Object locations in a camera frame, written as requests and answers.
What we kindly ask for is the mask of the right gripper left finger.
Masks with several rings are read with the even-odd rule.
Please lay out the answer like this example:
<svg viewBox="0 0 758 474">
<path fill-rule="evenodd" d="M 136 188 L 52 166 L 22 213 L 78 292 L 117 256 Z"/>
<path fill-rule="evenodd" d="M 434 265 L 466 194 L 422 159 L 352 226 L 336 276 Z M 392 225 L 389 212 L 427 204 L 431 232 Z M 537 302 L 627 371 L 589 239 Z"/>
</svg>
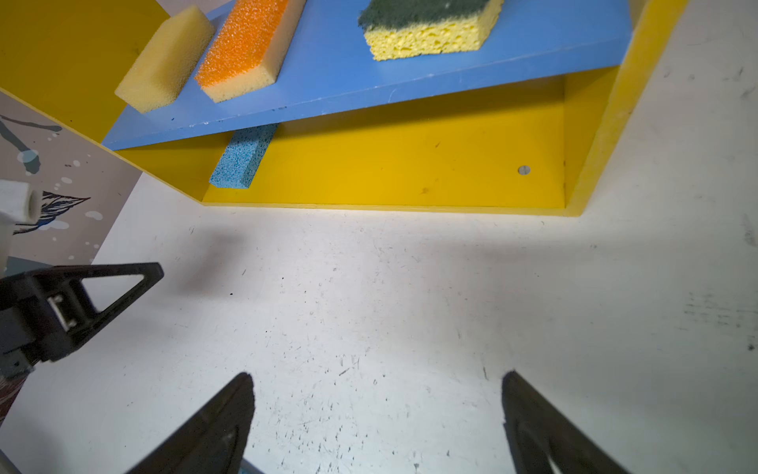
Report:
<svg viewBox="0 0 758 474">
<path fill-rule="evenodd" d="M 254 473 L 244 460 L 254 414 L 254 380 L 241 372 L 130 471 Z"/>
</svg>

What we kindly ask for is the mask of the blue sponge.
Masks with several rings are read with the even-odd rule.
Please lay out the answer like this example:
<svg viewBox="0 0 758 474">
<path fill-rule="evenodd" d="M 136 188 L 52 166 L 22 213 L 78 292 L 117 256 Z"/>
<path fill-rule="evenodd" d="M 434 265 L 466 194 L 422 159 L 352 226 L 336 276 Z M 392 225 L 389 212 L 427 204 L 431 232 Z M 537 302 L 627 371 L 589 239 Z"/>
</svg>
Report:
<svg viewBox="0 0 758 474">
<path fill-rule="evenodd" d="M 236 130 L 209 183 L 218 189 L 248 189 L 276 134 L 278 124 Z"/>
</svg>

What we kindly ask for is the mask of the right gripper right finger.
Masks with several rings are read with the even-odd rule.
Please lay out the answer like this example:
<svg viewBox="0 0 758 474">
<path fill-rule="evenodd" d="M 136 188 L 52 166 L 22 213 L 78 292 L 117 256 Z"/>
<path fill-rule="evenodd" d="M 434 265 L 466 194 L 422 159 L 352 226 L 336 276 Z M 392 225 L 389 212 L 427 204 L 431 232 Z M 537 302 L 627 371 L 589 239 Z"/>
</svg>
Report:
<svg viewBox="0 0 758 474">
<path fill-rule="evenodd" d="M 516 371 L 501 385 L 505 435 L 517 473 L 625 473 Z"/>
</svg>

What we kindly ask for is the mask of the yellow orange-tinted sponge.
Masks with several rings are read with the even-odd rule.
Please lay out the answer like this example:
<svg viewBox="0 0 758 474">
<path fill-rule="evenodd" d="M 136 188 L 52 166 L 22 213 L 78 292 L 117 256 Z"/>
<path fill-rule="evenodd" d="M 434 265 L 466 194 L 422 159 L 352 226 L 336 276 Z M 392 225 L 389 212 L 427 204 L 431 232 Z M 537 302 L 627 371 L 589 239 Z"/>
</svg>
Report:
<svg viewBox="0 0 758 474">
<path fill-rule="evenodd" d="M 161 24 L 114 94 L 141 114 L 173 104 L 214 34 L 205 13 L 189 6 Z"/>
</svg>

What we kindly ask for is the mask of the orange sponge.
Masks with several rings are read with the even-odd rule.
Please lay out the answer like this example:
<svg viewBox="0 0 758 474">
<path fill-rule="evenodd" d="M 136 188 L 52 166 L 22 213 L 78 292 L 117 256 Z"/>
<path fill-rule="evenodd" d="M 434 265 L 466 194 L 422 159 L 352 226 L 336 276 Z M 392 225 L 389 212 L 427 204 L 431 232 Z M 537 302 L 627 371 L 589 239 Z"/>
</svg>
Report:
<svg viewBox="0 0 758 474">
<path fill-rule="evenodd" d="M 221 103 L 276 83 L 305 4 L 236 2 L 195 75 L 203 93 Z"/>
</svg>

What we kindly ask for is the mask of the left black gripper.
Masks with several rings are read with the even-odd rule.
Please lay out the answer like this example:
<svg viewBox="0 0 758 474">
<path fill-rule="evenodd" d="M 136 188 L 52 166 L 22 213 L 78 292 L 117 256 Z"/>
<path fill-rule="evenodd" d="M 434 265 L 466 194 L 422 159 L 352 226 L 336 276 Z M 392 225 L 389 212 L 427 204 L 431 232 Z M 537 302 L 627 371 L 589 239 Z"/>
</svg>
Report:
<svg viewBox="0 0 758 474">
<path fill-rule="evenodd" d="M 86 343 L 164 278 L 157 262 L 57 266 L 1 281 L 1 376 L 29 375 L 41 361 L 59 361 Z M 94 284 L 129 282 L 110 304 Z"/>
</svg>

